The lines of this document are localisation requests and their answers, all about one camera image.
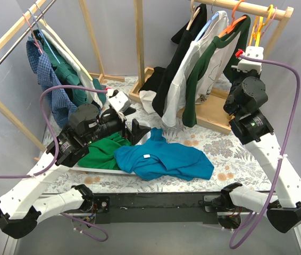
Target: wooden clothes rack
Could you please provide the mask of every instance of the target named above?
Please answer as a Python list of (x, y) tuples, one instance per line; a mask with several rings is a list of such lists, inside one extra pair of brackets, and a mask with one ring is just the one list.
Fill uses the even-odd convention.
[[(30, 10), (32, 13), (35, 13), (38, 10), (38, 7), (41, 7), (46, 0), (36, 0), (36, 2), (31, 6)], [(56, 0), (52, 0), (47, 7), (42, 11), (42, 13), (36, 18), (37, 21), (39, 21), (43, 15), (49, 10), (49, 8), (56, 2)], [(90, 16), (86, 4), (86, 0), (79, 0), (81, 10), (83, 13), (83, 17), (87, 26), (87, 30), (90, 36), (91, 45), (93, 47), (93, 50), (95, 52), (95, 56), (99, 65), (99, 71), (100, 73), (89, 73), (93, 78), (98, 78), (100, 83), (104, 80), (114, 80), (114, 81), (122, 81), (124, 82), (123, 77), (119, 76), (111, 76), (106, 75), (104, 72), (101, 56), (99, 54), (97, 42), (95, 39), (95, 34), (93, 30), (93, 26), (90, 21)], [(31, 17), (31, 14), (29, 11), (25, 12), (25, 16), (27, 19)], [(26, 20), (22, 16), (20, 17), (17, 22), (0, 38), (0, 50), (6, 45), (10, 39), (25, 25)], [(15, 47), (22, 41), (22, 39), (30, 32), (29, 28), (16, 40), (16, 42), (10, 47), (10, 49), (4, 54), (4, 56), (0, 59), (0, 65), (1, 63), (10, 55), (10, 53), (15, 49)], [(27, 127), (24, 126), (22, 122), (18, 120), (18, 118), (8, 109), (6, 106), (0, 101), (0, 112), (13, 124), (15, 125), (25, 136), (27, 136), (41, 151), (45, 151), (45, 146), (37, 139), (30, 130), (27, 129)]]
[[(233, 10), (238, 1), (235, 0), (195, 0), (202, 4), (213, 5), (215, 7), (222, 7)], [(145, 68), (144, 56), (144, 35), (143, 35), (143, 0), (134, 0), (135, 8), (135, 23), (136, 23), (136, 47), (138, 57), (138, 76), (139, 79), (129, 93), (129, 97), (137, 102), (140, 101), (139, 90), (145, 81), (152, 75), (154, 69), (151, 67)], [(238, 12), (253, 14), (257, 16), (267, 17), (269, 14), (268, 7), (242, 2), (237, 8)], [(275, 20), (279, 23), (276, 26), (268, 44), (264, 48), (264, 58), (266, 58), (272, 51), (279, 36), (283, 32), (288, 23), (294, 8), (287, 7), (285, 11), (276, 10)], [(228, 96), (227, 91), (213, 88), (207, 101), (201, 105), (196, 105), (197, 123), (200, 126), (219, 131), (224, 134), (231, 132), (229, 125), (230, 116), (223, 110), (223, 105)], [(183, 109), (178, 111), (177, 116), (182, 117)]]

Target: white wall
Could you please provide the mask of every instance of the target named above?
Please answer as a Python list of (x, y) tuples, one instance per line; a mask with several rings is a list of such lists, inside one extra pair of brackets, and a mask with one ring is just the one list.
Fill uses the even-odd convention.
[[(15, 0), (0, 0), (0, 37), (21, 15), (22, 10)], [(40, 94), (41, 88), (30, 68), (24, 41), (0, 66), (0, 100), (36, 137), (42, 139), (45, 124), (39, 110)], [(27, 173), (35, 164), (34, 157), (38, 154), (37, 147), (0, 113), (0, 175)], [(16, 180), (0, 180), (0, 196), (16, 182)], [(6, 240), (7, 235), (0, 230), (0, 254)]]
[[(23, 10), (33, 3), (33, 0), (17, 1)], [(264, 0), (249, 2), (268, 5), (268, 1)], [(295, 7), (295, 11), (269, 59), (289, 63), (301, 74), (301, 1), (272, 0), (270, 3), (280, 9), (292, 6)], [(111, 75), (137, 74), (132, 0), (87, 0), (87, 4), (106, 73)], [(187, 22), (189, 15), (189, 1), (144, 0), (146, 66), (166, 66), (169, 63), (175, 51), (175, 45), (170, 42), (170, 38)], [(57, 1), (46, 14), (46, 20), (79, 57), (84, 66), (89, 71), (98, 72), (78, 2)], [(263, 38), (262, 45), (265, 46), (269, 37), (270, 33)], [(282, 142), (294, 96), (295, 79), (288, 71), (270, 66), (264, 67), (262, 79), (266, 83), (269, 94), (269, 102), (263, 107), (263, 111)], [(301, 95), (287, 153), (301, 175)]]

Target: wooden rod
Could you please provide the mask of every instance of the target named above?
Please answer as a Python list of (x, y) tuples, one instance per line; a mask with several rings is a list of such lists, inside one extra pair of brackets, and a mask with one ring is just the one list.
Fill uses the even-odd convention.
[[(46, 0), (37, 0), (36, 3), (39, 5), (39, 7), (41, 7), (45, 3), (45, 1)], [(36, 4), (33, 4), (30, 10), (35, 13), (38, 10)], [(25, 16), (27, 17), (27, 19), (29, 19), (31, 17), (31, 13), (29, 11), (26, 11)], [(25, 23), (26, 20), (22, 15), (22, 17), (20, 17), (17, 22), (0, 38), (0, 49), (2, 49), (5, 44), (7, 44), (7, 42), (23, 27)]]
[[(93, 78), (99, 78), (100, 75), (101, 75), (100, 73), (89, 73), (89, 74)], [(104, 75), (103, 80), (111, 80), (111, 81), (121, 81), (121, 82), (124, 82), (124, 77)]]
[(99, 81), (100, 83), (102, 83), (103, 78), (104, 78), (104, 75), (101, 73), (101, 74), (99, 75), (99, 77), (98, 77), (98, 81)]
[(45, 146), (27, 129), (26, 126), (21, 123), (17, 117), (6, 108), (6, 106), (0, 101), (0, 112), (13, 124), (15, 125), (27, 138), (29, 138), (40, 151), (46, 150)]
[(82, 10), (82, 13), (83, 13), (83, 17), (85, 19), (87, 30), (88, 30), (88, 33), (89, 33), (89, 36), (90, 36), (91, 44), (93, 46), (95, 56), (96, 56), (96, 59), (97, 59), (97, 62), (98, 62), (99, 71), (100, 71), (101, 74), (104, 75), (102, 59), (101, 59), (101, 56), (99, 54), (99, 50), (98, 50), (98, 46), (97, 46), (97, 42), (96, 42), (96, 38), (95, 38), (95, 34), (94, 34), (94, 28), (93, 28), (93, 25), (91, 24), (90, 15), (89, 15), (89, 12), (88, 12), (88, 7), (87, 7), (86, 0), (79, 0), (79, 2), (80, 2), (81, 10)]
[(142, 0), (134, 0), (136, 26), (136, 53), (138, 57), (139, 83), (145, 83), (144, 18)]
[[(195, 1), (202, 4), (208, 4), (208, 5), (213, 4), (213, 6), (215, 7), (222, 7), (229, 10), (233, 10), (233, 8), (238, 3), (238, 1), (236, 0), (195, 0)], [(247, 14), (253, 14), (261, 17), (267, 17), (269, 14), (267, 8), (268, 8), (267, 6), (242, 2), (238, 6), (237, 11), (244, 12)], [(281, 21), (284, 17), (285, 17), (285, 11), (277, 10), (274, 19)]]
[(283, 19), (278, 23), (276, 29), (274, 30), (270, 40), (266, 44), (264, 48), (264, 58), (267, 58), (267, 56), (270, 54), (272, 51), (274, 45), (276, 44), (279, 36), (283, 32), (285, 26), (287, 25), (288, 21), (290, 20), (292, 13), (294, 12), (294, 8), (288, 7), (285, 11), (285, 15)]

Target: plaid shirt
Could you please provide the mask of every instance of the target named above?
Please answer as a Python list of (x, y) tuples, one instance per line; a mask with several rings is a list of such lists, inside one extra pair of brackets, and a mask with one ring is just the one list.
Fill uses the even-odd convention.
[[(27, 41), (27, 54), (32, 71), (37, 74), (38, 84), (41, 84), (43, 91), (50, 87), (60, 86), (54, 70), (52, 69), (48, 55), (43, 51), (41, 55), (38, 48), (34, 45), (34, 39), (29, 37)], [(64, 89), (55, 89), (45, 96), (51, 112), (54, 115), (55, 121), (60, 128), (64, 127), (70, 114), (77, 109)]]

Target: table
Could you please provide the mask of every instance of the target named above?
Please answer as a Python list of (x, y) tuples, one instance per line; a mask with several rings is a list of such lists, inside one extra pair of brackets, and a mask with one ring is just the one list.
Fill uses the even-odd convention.
[[(136, 81), (137, 77), (126, 77), (125, 82), (105, 80), (103, 83), (107, 87), (128, 94)], [(220, 86), (225, 87), (224, 82), (221, 81)], [(162, 128), (163, 136), (168, 142), (194, 146), (203, 151), (215, 167), (211, 179), (195, 178), (191, 181), (185, 181), (176, 177), (162, 176), (151, 181), (145, 181), (136, 175), (127, 173), (121, 175), (69, 170), (50, 185), (45, 193), (62, 193), (70, 190), (72, 185), (82, 183), (88, 186), (93, 193), (210, 192), (220, 191), (233, 182), (240, 182), (254, 190), (270, 189), (271, 183), (264, 171), (233, 133), (224, 135), (198, 125), (188, 128), (182, 124), (179, 118), (177, 118), (174, 127), (168, 127), (162, 123), (161, 118), (156, 113), (147, 114), (141, 104), (135, 103), (132, 107), (136, 108), (137, 111), (129, 115), (128, 119), (136, 118), (147, 121), (151, 127)], [(52, 117), (51, 123), (58, 134), (60, 128)], [(51, 135), (47, 130), (43, 144), (48, 145), (51, 140)]]

